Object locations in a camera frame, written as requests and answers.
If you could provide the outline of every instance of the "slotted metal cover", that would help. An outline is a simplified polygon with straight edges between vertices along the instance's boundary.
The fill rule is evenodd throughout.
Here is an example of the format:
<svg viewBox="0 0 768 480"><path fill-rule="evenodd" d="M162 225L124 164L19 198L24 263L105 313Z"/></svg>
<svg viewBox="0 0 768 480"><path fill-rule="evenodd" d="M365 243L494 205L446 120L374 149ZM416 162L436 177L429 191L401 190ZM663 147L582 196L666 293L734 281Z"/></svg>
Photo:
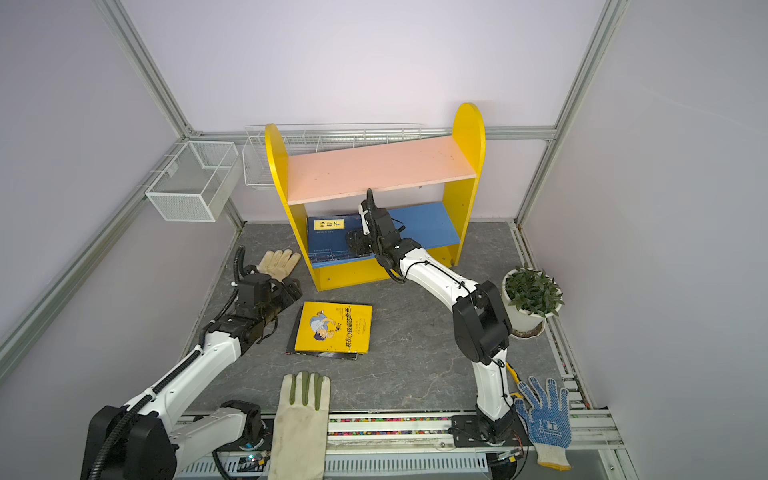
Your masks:
<svg viewBox="0 0 768 480"><path fill-rule="evenodd" d="M265 472L238 472L241 455L230 456L222 461L224 468L233 477L257 477L269 473L269 464ZM474 452L446 453L386 453L378 455L326 455L326 476L397 476L418 475L425 473L485 473L488 464L485 454ZM212 457L203 457L187 466L177 478L214 478L219 474Z"/></svg>

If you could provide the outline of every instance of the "beige leather glove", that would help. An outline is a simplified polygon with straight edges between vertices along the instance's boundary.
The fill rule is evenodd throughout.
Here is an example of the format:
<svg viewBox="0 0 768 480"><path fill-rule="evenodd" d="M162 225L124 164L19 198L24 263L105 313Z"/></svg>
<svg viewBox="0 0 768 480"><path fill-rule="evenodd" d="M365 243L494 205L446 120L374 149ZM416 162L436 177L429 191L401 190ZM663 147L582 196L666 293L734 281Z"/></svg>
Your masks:
<svg viewBox="0 0 768 480"><path fill-rule="evenodd" d="M326 469L331 379L299 372L283 377L275 416L270 480L322 480Z"/></svg>
<svg viewBox="0 0 768 480"><path fill-rule="evenodd" d="M268 250L256 266L260 273L266 273L280 282L293 272L301 258L301 253L293 253L290 248L273 252Z"/></svg>

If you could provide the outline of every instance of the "pink shelf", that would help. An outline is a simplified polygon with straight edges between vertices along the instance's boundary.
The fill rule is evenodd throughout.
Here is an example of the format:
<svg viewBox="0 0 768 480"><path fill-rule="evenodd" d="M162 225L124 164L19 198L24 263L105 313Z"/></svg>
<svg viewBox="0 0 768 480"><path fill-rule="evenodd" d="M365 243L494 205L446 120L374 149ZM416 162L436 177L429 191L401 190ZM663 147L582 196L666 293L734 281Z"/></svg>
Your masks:
<svg viewBox="0 0 768 480"><path fill-rule="evenodd" d="M289 205L475 178L453 137L296 155L288 160Z"/></svg>

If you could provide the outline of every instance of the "cartoon illustration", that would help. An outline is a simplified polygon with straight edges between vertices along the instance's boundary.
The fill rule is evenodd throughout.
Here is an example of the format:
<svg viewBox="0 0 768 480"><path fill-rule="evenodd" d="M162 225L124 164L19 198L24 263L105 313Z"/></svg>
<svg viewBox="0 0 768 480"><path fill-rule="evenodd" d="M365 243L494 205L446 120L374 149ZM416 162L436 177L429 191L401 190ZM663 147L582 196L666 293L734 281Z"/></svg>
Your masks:
<svg viewBox="0 0 768 480"><path fill-rule="evenodd" d="M336 322L326 316L326 314L320 310L317 315L313 316L310 320L310 328L315 333L315 340L323 341L325 339L333 338L333 335L341 330L341 325L336 325Z"/></svg>

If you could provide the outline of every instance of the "blue shelf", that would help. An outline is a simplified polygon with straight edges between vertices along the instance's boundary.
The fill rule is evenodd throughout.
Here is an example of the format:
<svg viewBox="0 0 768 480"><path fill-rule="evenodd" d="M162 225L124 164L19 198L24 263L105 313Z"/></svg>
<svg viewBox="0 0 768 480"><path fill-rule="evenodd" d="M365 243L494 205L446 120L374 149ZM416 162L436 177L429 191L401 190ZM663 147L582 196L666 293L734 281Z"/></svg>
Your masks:
<svg viewBox="0 0 768 480"><path fill-rule="evenodd" d="M403 238L412 238L426 249L456 245L461 241L442 202L395 208L389 211L389 215L405 224L406 229L401 233ZM312 262L312 267L322 268L341 265L342 263L359 262L369 258L373 258L373 255L346 260Z"/></svg>

